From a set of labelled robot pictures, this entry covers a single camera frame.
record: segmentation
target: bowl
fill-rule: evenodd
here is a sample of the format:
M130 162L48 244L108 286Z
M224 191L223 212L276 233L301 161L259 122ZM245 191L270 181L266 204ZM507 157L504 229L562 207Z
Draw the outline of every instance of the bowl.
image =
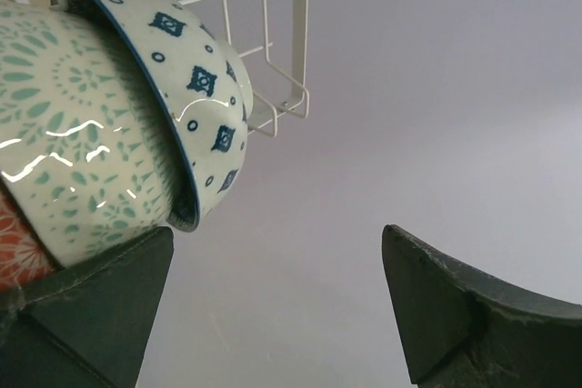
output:
M68 0L67 11L118 32L142 68L189 175L168 222L195 230L245 160L252 90L243 63L174 0Z
M55 270L43 245L0 184L0 292Z
M0 175L63 266L163 222L185 181L141 69L115 33L0 2Z

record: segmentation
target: bowl rim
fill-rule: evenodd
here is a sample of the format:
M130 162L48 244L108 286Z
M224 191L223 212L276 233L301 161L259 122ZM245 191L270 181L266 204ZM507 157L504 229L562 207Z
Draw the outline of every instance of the bowl rim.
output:
M152 75L150 75L149 70L146 67L146 63L144 62L143 56L141 56L137 49L134 47L134 45L131 42L131 38L129 37L125 29L115 19L115 15L113 15L110 12L109 8L107 8L106 5L101 0L92 1L96 6L99 7L99 9L105 15L109 23L115 28L119 36L121 36L122 40L125 42L125 45L129 49L131 54L134 56L135 61L137 62L142 73L147 79L147 82L149 83L151 90L156 96L157 102L159 103L160 107L162 108L162 111L164 112L164 115L166 116L166 120L169 124L170 130L172 132L174 139L176 140L179 152L182 156L182 163L184 166L183 168L186 169L186 174L190 185L190 193L193 195L193 198L189 198L188 196L187 198L179 197L178 199L175 199L174 204L172 205L172 211L170 213L170 216L167 218L167 221L180 231L193 232L200 225L201 219L200 197L198 195L198 190L196 187L195 171L187 159L186 150L184 149L182 139L179 133L177 132L176 125L173 121L172 115L170 114L168 107L165 105L164 96L160 92L160 89L156 86L156 80ZM183 211L185 204L188 210L192 210L191 214L184 214Z

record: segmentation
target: blue dot pattern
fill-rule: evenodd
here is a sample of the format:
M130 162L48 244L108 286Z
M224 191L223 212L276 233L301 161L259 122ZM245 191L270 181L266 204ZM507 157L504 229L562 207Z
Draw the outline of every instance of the blue dot pattern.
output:
M152 59L157 63L163 63L166 60L166 57L164 54L160 54L159 52L153 52Z
M190 120L188 122L188 131L194 132L198 128L198 122L196 120Z
M182 32L184 31L184 26L186 23L183 23L173 16L164 14L164 13L156 13L154 16L154 21L149 24L150 26L156 27L161 31L164 31L171 36L181 36Z

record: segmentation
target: blue diamond pattern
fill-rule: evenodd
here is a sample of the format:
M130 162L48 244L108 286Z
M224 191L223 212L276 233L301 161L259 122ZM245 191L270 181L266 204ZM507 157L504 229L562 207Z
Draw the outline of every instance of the blue diamond pattern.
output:
M233 70L233 66L226 61L226 74L233 78L233 81L236 82L236 75L235 71Z
M235 177L236 177L237 173L238 173L238 169L231 170L230 172L228 172L228 174L226 175L225 181L222 183L222 186L218 190L219 193L221 191L226 191L228 188L230 188L230 185L232 185L233 182L235 181Z
M198 93L205 93L206 96L212 97L215 93L216 78L216 75L212 75L206 69L197 65L192 70L192 78L186 88L197 91Z
M200 24L200 29L202 29L204 32L206 32L207 34L209 34L213 39L214 39L214 35L212 35L212 33L208 30L208 28L206 26L204 26L204 23Z
M222 153L228 152L230 146L233 145L235 130L236 129L231 129L228 126L220 126L218 128L218 133L216 134L215 145L212 146L211 150L218 150Z
M157 27L158 29L170 34L171 36L180 36L182 35L182 31L184 30L186 23L182 23L179 20L176 20L171 15L156 13L154 21L149 25Z

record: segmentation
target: white wire rack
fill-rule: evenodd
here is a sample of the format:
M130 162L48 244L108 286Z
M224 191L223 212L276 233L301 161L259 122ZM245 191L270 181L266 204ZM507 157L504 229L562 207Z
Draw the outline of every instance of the white wire rack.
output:
M66 0L57 0L56 9L66 9ZM211 0L177 0L183 5L195 4ZM224 28L226 40L232 44L231 17L228 10L229 0L219 0L222 4ZM248 118L249 132L275 137L278 132L278 118L283 114L291 114L298 118L307 118L309 115L309 91L306 88L306 44L307 44L307 20L308 0L293 0L293 35L291 51L291 72L277 66L271 57L273 42L269 32L269 14L267 0L261 0L263 13L263 43L257 47L246 50L239 55L246 56L263 54L268 67L275 74L290 83L290 94L280 102L272 102L270 99L254 91L255 105L253 113Z

